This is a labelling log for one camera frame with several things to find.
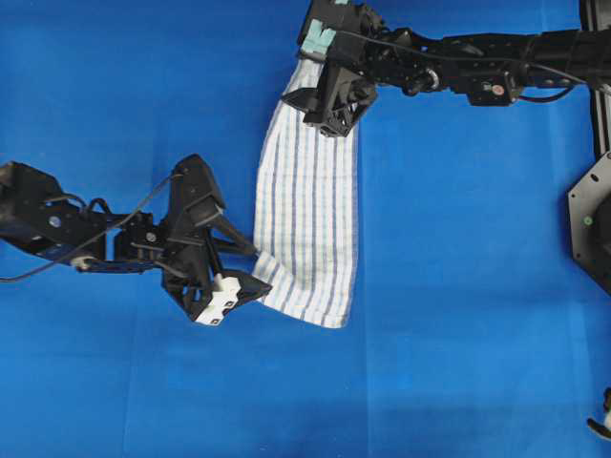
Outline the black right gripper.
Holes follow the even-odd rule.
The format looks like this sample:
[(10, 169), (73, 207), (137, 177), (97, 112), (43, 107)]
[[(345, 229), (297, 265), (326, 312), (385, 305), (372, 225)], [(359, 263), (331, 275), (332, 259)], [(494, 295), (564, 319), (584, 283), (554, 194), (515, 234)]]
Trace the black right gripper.
[(323, 69), (314, 87), (283, 94), (304, 123), (327, 137), (346, 137), (377, 97), (365, 76), (365, 40), (380, 31), (380, 15), (366, 4), (312, 1), (300, 30), (300, 55)]

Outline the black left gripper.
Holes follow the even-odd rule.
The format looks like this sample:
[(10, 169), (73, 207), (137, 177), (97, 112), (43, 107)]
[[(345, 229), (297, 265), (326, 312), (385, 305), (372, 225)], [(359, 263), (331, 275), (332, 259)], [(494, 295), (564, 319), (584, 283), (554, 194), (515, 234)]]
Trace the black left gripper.
[[(222, 266), (219, 252), (253, 256), (257, 248), (222, 215), (224, 203), (210, 167), (198, 155), (172, 171), (161, 285), (187, 317), (217, 326), (230, 310), (266, 296), (272, 286)], [(212, 238), (211, 229), (224, 236)]]

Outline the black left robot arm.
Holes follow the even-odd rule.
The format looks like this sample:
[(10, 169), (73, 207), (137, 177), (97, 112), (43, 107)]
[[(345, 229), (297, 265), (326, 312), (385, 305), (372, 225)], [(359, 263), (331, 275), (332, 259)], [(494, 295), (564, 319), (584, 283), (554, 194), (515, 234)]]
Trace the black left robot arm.
[(11, 161), (1, 168), (1, 239), (84, 273), (158, 269), (162, 288), (191, 321), (216, 326), (272, 287), (222, 265), (223, 253), (249, 257), (256, 249), (224, 216), (220, 188), (200, 156), (184, 158), (164, 183), (168, 212), (155, 223), (139, 209), (114, 214), (102, 198), (85, 203), (55, 177)]

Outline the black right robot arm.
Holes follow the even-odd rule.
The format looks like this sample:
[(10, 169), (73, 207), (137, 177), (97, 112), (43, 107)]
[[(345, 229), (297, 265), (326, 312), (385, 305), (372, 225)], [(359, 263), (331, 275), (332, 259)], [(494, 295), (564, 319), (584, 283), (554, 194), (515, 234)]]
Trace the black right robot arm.
[(610, 92), (610, 31), (480, 33), (432, 39), (391, 30), (369, 5), (313, 1), (300, 30), (301, 54), (322, 63), (318, 82), (282, 98), (325, 136), (347, 136), (380, 86), (406, 96), (451, 90), (473, 106), (505, 107), (528, 87)]

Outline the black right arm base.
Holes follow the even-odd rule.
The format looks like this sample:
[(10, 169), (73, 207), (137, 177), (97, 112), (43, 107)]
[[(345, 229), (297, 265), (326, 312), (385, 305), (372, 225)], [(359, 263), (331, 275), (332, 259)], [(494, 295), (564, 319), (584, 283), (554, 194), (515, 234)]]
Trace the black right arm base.
[(568, 191), (572, 257), (610, 294), (610, 153)]

